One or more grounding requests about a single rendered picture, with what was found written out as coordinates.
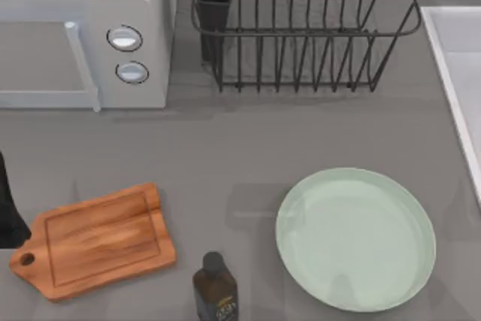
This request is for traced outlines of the pale microwave oven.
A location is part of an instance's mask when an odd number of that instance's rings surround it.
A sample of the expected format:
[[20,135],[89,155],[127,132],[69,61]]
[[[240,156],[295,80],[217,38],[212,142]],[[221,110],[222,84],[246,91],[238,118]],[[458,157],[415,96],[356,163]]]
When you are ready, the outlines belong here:
[[[101,110],[163,108],[168,93],[177,0],[0,0],[0,108],[90,108],[64,23],[80,39]],[[137,29],[140,49],[120,52],[107,31]],[[141,62],[142,84],[122,82],[116,66]]]

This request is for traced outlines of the microwave knob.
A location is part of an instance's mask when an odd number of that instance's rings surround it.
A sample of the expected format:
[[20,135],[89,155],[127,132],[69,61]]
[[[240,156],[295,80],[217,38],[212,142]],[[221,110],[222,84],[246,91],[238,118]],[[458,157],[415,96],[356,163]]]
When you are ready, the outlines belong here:
[[120,52],[134,52],[143,44],[142,34],[135,28],[121,25],[107,31],[107,42]]
[[150,76],[148,68],[141,62],[126,62],[118,64],[115,69],[116,76],[127,84],[142,84]]

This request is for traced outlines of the pale green plate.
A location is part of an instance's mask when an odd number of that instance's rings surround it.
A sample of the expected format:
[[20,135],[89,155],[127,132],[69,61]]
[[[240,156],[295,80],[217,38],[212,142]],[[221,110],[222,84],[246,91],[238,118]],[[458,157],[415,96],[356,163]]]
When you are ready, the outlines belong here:
[[329,168],[297,182],[278,208],[275,242],[307,294],[354,313],[410,301],[437,261],[434,226],[419,200],[362,168]]

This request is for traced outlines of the dark brown bottle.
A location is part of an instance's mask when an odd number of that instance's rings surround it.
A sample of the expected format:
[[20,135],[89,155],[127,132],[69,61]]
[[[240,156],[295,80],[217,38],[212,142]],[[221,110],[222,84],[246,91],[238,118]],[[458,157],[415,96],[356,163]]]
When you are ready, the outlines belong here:
[[237,281],[219,252],[207,252],[192,285],[200,321],[238,321]]

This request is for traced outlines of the wooden cutting board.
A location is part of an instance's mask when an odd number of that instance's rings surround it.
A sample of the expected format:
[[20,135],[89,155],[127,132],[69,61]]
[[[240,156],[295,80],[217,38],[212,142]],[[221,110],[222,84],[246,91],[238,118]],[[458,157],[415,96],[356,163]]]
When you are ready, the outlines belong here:
[[154,183],[42,212],[31,232],[9,267],[51,301],[177,261]]

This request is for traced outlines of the white sink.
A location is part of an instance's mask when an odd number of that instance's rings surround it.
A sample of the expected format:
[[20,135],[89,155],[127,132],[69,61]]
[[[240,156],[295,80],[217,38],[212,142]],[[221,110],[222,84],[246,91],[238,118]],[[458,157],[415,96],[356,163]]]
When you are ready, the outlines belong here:
[[481,6],[431,6],[421,12],[481,207]]

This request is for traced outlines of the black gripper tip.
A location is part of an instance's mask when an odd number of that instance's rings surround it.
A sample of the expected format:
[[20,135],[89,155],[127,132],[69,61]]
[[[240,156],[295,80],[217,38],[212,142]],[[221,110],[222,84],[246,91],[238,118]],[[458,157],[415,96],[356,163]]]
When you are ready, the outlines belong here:
[[14,203],[5,160],[0,151],[0,250],[17,249],[32,233]]

